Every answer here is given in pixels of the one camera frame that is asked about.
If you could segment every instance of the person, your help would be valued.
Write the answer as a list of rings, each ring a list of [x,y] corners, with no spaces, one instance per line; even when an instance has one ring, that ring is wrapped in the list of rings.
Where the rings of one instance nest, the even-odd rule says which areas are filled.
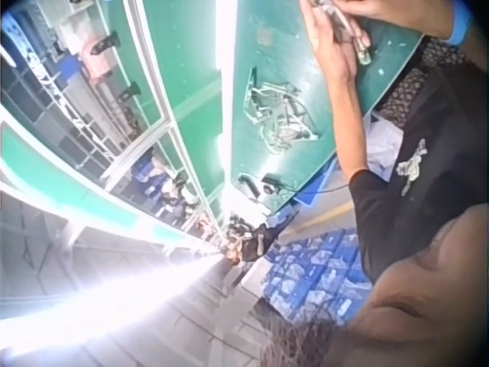
[[[286,219],[275,227],[261,224],[250,233],[232,233],[229,250],[226,256],[238,265],[241,261],[252,263],[265,255],[275,243],[278,236],[294,220],[298,212],[287,215]]]
[[[328,16],[300,0],[332,107],[338,160],[355,205],[373,291],[355,317],[273,333],[262,366],[485,365],[487,351],[487,45],[460,1],[334,0],[458,44],[472,65],[434,69],[410,107],[389,182],[368,170],[357,63]],[[355,36],[368,35],[350,18]]]

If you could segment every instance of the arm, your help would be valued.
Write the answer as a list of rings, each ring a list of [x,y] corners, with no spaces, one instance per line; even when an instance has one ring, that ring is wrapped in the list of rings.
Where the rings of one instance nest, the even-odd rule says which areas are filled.
[[[356,172],[368,169],[367,145],[355,82],[328,83],[328,91],[336,154],[343,174],[350,182]]]
[[[349,14],[386,21],[442,40],[455,36],[454,44],[487,71],[487,37],[463,0],[335,0],[335,4]]]
[[[258,249],[257,249],[258,256],[263,255],[263,251],[265,248],[265,245],[263,243],[263,237],[264,237],[264,235],[262,235],[262,234],[258,235]]]

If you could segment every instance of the bright light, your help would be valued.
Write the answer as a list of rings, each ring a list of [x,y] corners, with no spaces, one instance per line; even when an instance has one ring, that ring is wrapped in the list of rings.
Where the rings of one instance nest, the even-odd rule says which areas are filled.
[[[234,59],[238,0],[215,0],[215,68],[221,70]]]
[[[49,310],[0,320],[0,350],[20,355],[48,346],[85,343],[141,320],[204,275],[221,255],[120,278]]]
[[[238,0],[215,1],[215,67],[222,78],[222,134],[218,137],[218,150],[224,171],[224,190],[232,185],[232,105],[235,78],[236,25]],[[224,205],[225,221],[231,213]]]
[[[7,61],[7,64],[10,65],[11,67],[17,67],[15,64],[14,59],[12,59],[12,56],[10,56],[5,48],[3,48],[2,45],[0,45],[0,54],[2,57]]]

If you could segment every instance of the metal part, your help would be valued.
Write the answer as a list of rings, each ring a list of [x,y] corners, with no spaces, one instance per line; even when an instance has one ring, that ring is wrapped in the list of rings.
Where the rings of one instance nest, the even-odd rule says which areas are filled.
[[[258,86],[257,68],[250,71],[243,110],[254,125],[260,126],[259,135],[272,154],[283,154],[294,141],[319,138],[299,94],[290,83],[264,82]]]
[[[340,8],[335,6],[330,0],[313,0],[313,6],[322,8],[336,24],[347,31],[353,42],[353,47],[355,48],[360,65],[368,65],[372,62],[368,47],[365,46],[359,37],[355,36],[349,20]]]

